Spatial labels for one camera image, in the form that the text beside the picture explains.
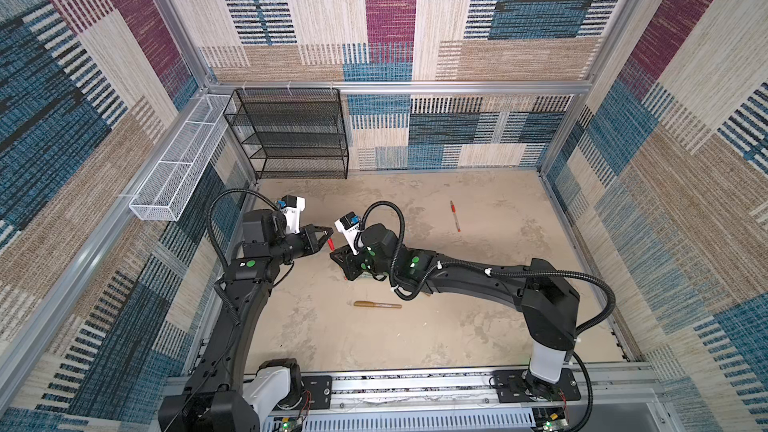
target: perforated metal cover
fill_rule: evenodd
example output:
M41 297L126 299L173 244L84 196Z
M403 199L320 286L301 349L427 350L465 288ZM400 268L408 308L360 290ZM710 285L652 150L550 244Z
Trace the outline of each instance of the perforated metal cover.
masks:
M274 424L268 420L262 432L273 432ZM352 432L407 432L419 430L524 430L535 427L530 408L494 408L492 410L424 410L405 412L362 412L344 414L310 413L304 423L306 432L328 430Z
M154 164L130 210L141 220L177 221L226 130L229 96L206 95L196 105L162 158Z

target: striped fabric wall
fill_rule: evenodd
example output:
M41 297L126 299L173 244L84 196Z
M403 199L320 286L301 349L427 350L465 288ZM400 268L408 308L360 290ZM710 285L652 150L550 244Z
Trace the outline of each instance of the striped fabric wall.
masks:
M206 232L212 196L248 177L222 142L178 222L132 219L0 418L0 430L146 430L167 377L185 372L221 266ZM226 248L242 207L216 207Z
M535 167L571 96L342 97L351 170Z
M580 80L620 0L173 2L216 80L246 82ZM350 169L535 166L562 117L543 100L350 96Z
M768 430L768 0L642 0L548 180L688 430Z
M0 0L0 353L196 89L152 0ZM130 224L0 430L147 428L215 272L204 203L245 180L221 144L180 221Z
M0 0L0 353L196 89L152 0Z

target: white wire basket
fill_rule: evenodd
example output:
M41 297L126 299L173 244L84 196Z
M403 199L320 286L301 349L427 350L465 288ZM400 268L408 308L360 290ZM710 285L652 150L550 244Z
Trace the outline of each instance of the white wire basket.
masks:
M226 130L227 108L234 109L230 96L209 94L198 101L130 201L137 217L179 220Z

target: red wire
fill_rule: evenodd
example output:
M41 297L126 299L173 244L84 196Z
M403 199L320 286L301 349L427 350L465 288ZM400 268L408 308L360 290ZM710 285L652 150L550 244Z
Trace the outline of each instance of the red wire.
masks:
M299 417L301 417L301 413L304 411L304 408L306 408L306 415L304 416L304 420L310 416L310 402L312 401L312 392L309 390L306 391L306 402L302 406L301 410L299 410Z
M563 414L565 414L565 421L568 422L568 402L565 400L565 394L560 390L560 397L563 399Z

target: beige floor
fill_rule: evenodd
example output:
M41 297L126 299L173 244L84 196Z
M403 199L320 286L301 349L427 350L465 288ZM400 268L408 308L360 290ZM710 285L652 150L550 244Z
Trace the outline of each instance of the beige floor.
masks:
M406 217L409 247L437 250L491 264L527 264L532 257L560 269L581 270L536 172L483 171L351 176L347 180L264 180L260 191L277 199L306 198L302 225L331 226L349 211L360 216L386 199ZM453 200L462 231L456 232ZM369 225L397 230L397 218L378 208ZM335 233L337 246L346 244ZM589 286L578 321L598 312ZM355 300L402 303L402 309L352 306ZM264 308L246 371L264 360L298 359L303 370L364 370L526 364L531 339L522 314L460 294L422 295L401 302L389 285L371 278L344 280L328 250L296 261ZM621 352L601 324L582 334L576 351L590 362L618 361Z

